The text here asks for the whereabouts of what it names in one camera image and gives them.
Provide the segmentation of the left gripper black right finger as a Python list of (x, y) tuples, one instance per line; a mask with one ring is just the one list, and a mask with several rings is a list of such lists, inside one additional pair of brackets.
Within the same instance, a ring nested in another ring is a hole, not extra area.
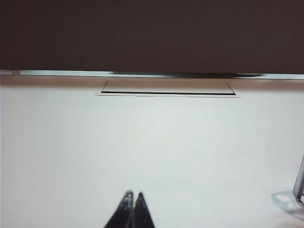
[(155, 228), (142, 192), (138, 194), (132, 214), (132, 228)]

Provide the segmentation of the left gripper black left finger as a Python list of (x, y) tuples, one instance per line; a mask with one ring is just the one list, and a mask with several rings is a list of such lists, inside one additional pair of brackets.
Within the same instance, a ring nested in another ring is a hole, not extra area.
[(128, 190), (122, 197), (119, 205), (108, 220), (105, 228), (133, 228), (133, 192)]

